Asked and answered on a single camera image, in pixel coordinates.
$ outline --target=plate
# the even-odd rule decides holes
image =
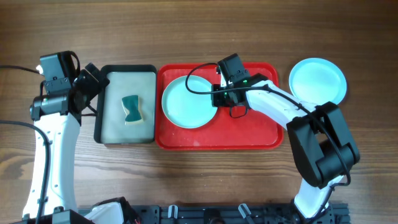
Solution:
[[[339,104],[346,95],[343,72],[328,60],[308,58],[294,66],[289,76],[292,94],[304,101],[323,105]]]
[[[217,112],[211,104],[211,95],[191,93],[185,87],[183,76],[172,81],[164,90],[162,109],[166,118],[181,128],[199,128],[209,122]],[[194,91],[211,91],[206,79],[191,75],[188,86]]]

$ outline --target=black cable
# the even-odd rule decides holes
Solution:
[[[91,105],[87,105],[88,109],[90,109],[92,112],[94,112],[95,115],[98,114],[98,111],[94,109]]]
[[[90,114],[82,114],[81,116],[97,116],[95,113],[90,113]]]
[[[236,119],[236,118],[241,118],[241,117],[245,116],[245,115],[248,113],[248,110],[249,110],[249,109],[245,106],[244,114],[234,117],[234,116],[232,116],[232,108],[233,108],[233,106],[229,107],[229,116],[232,117],[232,118],[234,118],[234,119]]]
[[[45,135],[45,133],[40,128],[34,126],[33,124],[28,124],[28,123],[20,122],[20,121],[5,121],[5,120],[0,120],[0,124],[13,124],[13,125],[19,125],[19,126],[25,126],[28,128],[32,128],[33,130],[37,131],[43,138],[44,146],[45,146],[45,162],[44,162],[42,191],[40,193],[39,209],[37,210],[37,216],[36,216],[36,222],[35,222],[36,224],[38,224],[40,217],[42,216],[42,213],[43,213],[44,203],[46,201],[45,194],[47,192],[47,185],[49,183],[50,141],[47,138],[47,136]]]
[[[27,72],[33,72],[33,73],[40,74],[39,71],[37,71],[37,70],[33,70],[33,69],[30,69],[30,68],[24,68],[24,67],[17,66],[17,65],[0,65],[0,68],[19,69],[19,70],[23,70],[23,71],[27,71]]]
[[[250,87],[239,87],[239,88],[227,88],[225,90],[208,91],[208,92],[198,92],[198,91],[191,90],[188,87],[188,79],[189,79],[189,77],[192,75],[192,73],[194,71],[198,70],[199,68],[203,68],[203,67],[209,66],[209,65],[218,65],[218,64],[217,63],[213,63],[213,62],[204,63],[203,65],[199,65],[196,68],[192,69],[191,72],[188,73],[187,78],[185,79],[185,87],[187,88],[187,90],[189,92],[194,93],[194,94],[206,95],[206,94],[215,94],[215,93],[227,93],[227,92],[231,92],[231,91],[235,91],[235,90],[264,90],[264,87],[262,87],[262,86],[259,86],[259,87],[250,86]]]
[[[40,83],[40,97],[43,96],[43,87],[44,87],[45,80]]]

